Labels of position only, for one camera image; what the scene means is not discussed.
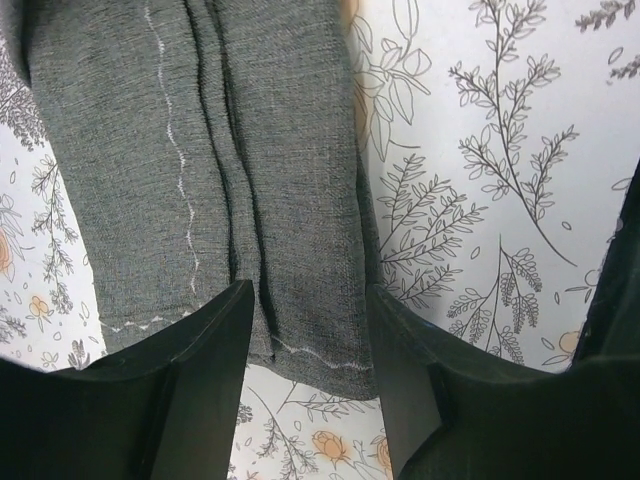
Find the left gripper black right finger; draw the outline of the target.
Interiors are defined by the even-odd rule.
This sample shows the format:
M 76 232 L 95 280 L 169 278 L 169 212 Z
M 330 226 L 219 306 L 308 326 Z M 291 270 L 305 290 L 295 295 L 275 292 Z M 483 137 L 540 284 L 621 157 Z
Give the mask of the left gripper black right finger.
M 638 477 L 637 356 L 542 372 L 466 343 L 378 286 L 367 319 L 395 478 Z

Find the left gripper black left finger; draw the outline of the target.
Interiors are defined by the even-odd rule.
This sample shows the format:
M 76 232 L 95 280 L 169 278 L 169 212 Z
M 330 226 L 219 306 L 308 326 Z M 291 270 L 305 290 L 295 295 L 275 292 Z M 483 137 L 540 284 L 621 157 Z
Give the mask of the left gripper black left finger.
M 85 369 L 1 364 L 5 479 L 223 479 L 252 331 L 238 281 Z

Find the grey cloth napkin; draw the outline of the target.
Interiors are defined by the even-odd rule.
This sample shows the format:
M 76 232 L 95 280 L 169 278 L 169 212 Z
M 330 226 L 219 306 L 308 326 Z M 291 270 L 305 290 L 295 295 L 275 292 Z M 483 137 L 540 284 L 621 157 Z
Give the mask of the grey cloth napkin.
M 249 280 L 251 363 L 376 396 L 377 233 L 339 2 L 5 1 L 1 31 L 109 352 Z

